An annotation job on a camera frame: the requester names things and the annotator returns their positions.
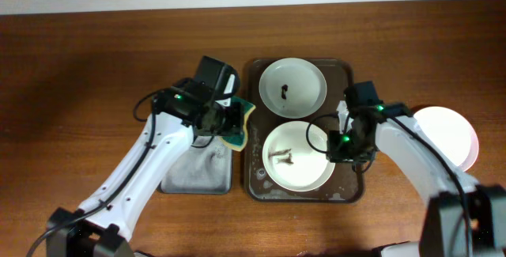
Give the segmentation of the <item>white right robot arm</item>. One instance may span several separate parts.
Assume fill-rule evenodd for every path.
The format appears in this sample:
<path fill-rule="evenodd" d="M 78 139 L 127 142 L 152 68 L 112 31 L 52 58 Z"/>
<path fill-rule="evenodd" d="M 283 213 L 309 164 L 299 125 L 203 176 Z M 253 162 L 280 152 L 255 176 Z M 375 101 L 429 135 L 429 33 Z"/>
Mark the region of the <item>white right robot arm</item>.
<path fill-rule="evenodd" d="M 385 245 L 379 256 L 503 256 L 505 189 L 486 186 L 454 166 L 404 104 L 337 107 L 339 127 L 327 140 L 333 163 L 388 156 L 426 207 L 418 241 Z"/>

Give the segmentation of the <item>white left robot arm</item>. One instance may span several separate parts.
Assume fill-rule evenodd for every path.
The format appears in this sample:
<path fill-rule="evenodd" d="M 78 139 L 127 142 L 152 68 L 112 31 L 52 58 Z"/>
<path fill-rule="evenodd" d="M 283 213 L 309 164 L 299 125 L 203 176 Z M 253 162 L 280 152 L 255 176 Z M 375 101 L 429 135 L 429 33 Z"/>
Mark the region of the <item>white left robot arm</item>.
<path fill-rule="evenodd" d="M 129 240 L 158 188 L 221 186 L 230 179 L 232 152 L 222 137 L 242 136 L 240 83 L 185 78 L 147 95 L 151 113 L 113 173 L 76 211 L 57 209 L 40 237 L 48 256 L 134 256 Z"/>

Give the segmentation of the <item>green yellow sponge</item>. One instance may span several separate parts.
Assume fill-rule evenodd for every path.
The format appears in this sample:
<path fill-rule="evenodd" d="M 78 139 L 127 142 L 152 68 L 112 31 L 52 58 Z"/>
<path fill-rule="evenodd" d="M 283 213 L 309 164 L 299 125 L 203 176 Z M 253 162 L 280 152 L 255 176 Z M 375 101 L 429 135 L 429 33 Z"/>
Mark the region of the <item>green yellow sponge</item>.
<path fill-rule="evenodd" d="M 253 103 L 248 102 L 245 99 L 240 98 L 238 96 L 233 96 L 231 98 L 230 104 L 232 103 L 239 103 L 243 108 L 240 133 L 233 134 L 232 136 L 219 137 L 219 140 L 227 148 L 236 152 L 241 152 L 245 149 L 248 140 L 247 123 L 250 118 L 250 115 L 256 109 L 256 106 Z"/>

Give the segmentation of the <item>cream white plate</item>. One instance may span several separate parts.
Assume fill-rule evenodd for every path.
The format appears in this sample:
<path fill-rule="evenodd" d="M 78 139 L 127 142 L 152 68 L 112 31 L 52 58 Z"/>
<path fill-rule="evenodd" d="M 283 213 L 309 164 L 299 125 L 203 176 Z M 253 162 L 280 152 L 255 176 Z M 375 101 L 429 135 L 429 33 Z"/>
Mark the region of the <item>cream white plate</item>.
<path fill-rule="evenodd" d="M 307 192 L 325 184 L 334 171 L 321 149 L 327 134 L 308 122 L 292 121 L 273 129 L 262 148 L 267 174 L 280 187 Z"/>

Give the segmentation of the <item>pale green plate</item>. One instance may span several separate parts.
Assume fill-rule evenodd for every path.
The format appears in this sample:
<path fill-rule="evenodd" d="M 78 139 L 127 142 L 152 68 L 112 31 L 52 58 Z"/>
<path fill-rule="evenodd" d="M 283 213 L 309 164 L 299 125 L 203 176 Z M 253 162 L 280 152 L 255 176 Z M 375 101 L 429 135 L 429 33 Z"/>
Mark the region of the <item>pale green plate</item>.
<path fill-rule="evenodd" d="M 279 59 L 263 71 L 259 79 L 259 95 L 274 114 L 301 119 L 323 105 L 327 82 L 322 71 L 307 60 Z"/>

